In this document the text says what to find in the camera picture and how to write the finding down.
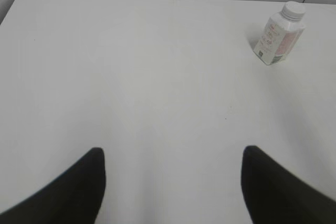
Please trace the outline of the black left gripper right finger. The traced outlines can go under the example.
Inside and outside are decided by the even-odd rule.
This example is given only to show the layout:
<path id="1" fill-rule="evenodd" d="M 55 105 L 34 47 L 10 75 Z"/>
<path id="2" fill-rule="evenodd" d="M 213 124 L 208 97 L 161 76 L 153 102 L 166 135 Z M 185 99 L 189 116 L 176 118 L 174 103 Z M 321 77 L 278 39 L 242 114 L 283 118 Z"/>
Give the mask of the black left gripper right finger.
<path id="1" fill-rule="evenodd" d="M 335 201 L 287 171 L 258 146 L 244 149 L 241 188 L 253 223 L 335 223 Z"/>

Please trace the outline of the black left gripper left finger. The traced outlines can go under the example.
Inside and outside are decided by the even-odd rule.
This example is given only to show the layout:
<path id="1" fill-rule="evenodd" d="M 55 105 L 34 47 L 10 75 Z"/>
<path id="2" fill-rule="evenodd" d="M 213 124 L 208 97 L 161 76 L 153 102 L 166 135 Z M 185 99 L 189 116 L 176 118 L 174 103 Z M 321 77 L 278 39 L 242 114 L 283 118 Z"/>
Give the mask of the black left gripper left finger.
<path id="1" fill-rule="evenodd" d="M 95 223 L 105 189 L 104 151 L 94 147 L 44 188 L 1 213 L 1 223 Z"/>

